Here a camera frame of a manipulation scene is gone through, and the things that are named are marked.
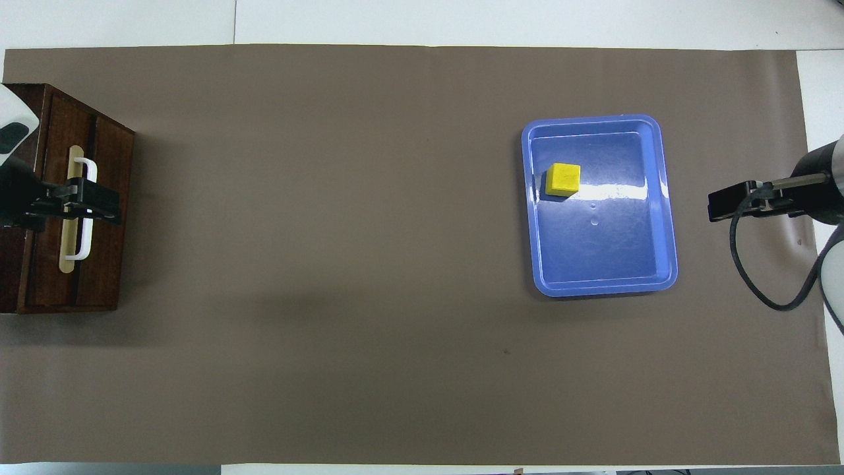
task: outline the white handle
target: white handle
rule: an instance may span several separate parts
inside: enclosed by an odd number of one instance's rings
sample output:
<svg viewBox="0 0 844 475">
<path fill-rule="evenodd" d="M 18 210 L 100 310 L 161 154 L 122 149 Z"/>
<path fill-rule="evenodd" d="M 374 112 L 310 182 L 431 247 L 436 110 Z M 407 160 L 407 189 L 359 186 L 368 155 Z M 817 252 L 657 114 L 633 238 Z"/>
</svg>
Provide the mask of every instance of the white handle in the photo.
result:
<svg viewBox="0 0 844 475">
<path fill-rule="evenodd" d="M 78 156 L 73 159 L 77 163 L 85 164 L 85 178 L 97 183 L 97 164 L 93 160 Z M 79 252 L 64 256 L 67 260 L 82 260 L 91 254 L 91 239 L 94 237 L 94 220 L 84 218 L 82 220 L 82 240 L 79 243 Z"/>
</svg>

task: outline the brown mat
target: brown mat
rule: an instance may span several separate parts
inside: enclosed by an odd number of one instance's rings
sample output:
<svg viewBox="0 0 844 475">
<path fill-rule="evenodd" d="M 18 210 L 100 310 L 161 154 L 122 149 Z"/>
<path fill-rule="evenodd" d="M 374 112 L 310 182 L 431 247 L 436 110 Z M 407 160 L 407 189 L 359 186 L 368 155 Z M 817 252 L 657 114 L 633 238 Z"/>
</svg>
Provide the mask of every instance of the brown mat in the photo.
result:
<svg viewBox="0 0 844 475">
<path fill-rule="evenodd" d="M 820 296 L 764 307 L 706 219 L 707 193 L 805 153 L 793 52 L 57 49 L 5 70 L 138 139 L 121 308 L 0 318 L 4 462 L 838 462 Z M 633 112 L 663 127 L 677 284 L 543 298 L 522 127 Z M 790 298 L 809 220 L 739 239 Z"/>
</svg>

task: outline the cabinet door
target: cabinet door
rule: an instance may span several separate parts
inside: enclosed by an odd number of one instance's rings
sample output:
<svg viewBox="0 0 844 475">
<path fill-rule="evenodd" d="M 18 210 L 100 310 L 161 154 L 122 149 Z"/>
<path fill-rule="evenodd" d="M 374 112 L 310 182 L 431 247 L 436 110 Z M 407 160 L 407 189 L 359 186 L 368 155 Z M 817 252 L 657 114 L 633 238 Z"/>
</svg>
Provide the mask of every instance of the cabinet door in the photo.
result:
<svg viewBox="0 0 844 475">
<path fill-rule="evenodd" d="M 78 263 L 76 304 L 80 307 L 117 307 L 133 142 L 131 132 L 97 118 L 90 158 L 97 162 L 99 183 L 120 193 L 123 224 L 94 222 L 91 255 Z"/>
<path fill-rule="evenodd" d="M 47 124 L 44 172 L 41 176 L 43 181 L 64 183 L 68 179 L 68 151 L 71 145 L 79 145 L 86 152 L 90 149 L 94 121 L 94 115 L 80 109 L 73 102 L 61 96 L 52 97 L 50 121 Z M 26 289 L 27 307 L 75 304 L 76 273 L 65 274 L 58 268 L 61 240 L 62 220 L 47 220 L 46 230 L 34 233 Z M 45 310 L 49 311 L 44 308 L 24 309 Z"/>
</svg>

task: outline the yellow block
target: yellow block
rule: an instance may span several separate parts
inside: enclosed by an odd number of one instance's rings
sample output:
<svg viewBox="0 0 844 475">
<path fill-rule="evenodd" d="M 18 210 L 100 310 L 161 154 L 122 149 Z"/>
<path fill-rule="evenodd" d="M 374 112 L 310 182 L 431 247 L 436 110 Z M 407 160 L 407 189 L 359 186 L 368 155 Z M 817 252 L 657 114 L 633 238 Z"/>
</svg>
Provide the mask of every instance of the yellow block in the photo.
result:
<svg viewBox="0 0 844 475">
<path fill-rule="evenodd" d="M 572 196 L 580 189 L 580 165 L 555 163 L 545 178 L 545 193 L 554 196 Z"/>
</svg>

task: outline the wooden cabinet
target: wooden cabinet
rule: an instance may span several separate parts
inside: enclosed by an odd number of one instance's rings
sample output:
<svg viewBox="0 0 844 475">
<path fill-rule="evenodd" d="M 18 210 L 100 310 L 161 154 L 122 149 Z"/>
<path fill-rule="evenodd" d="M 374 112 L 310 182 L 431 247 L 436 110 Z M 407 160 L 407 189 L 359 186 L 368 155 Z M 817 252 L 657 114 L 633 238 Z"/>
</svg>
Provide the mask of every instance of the wooden cabinet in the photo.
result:
<svg viewBox="0 0 844 475">
<path fill-rule="evenodd" d="M 0 313 L 112 310 L 120 292 L 134 132 L 50 85 L 6 86 L 41 121 L 13 155 L 41 180 L 64 183 L 70 147 L 82 147 L 98 165 L 97 182 L 120 194 L 124 224 L 94 221 L 90 256 L 70 273 L 59 269 L 62 220 L 48 219 L 43 232 L 0 228 Z"/>
</svg>

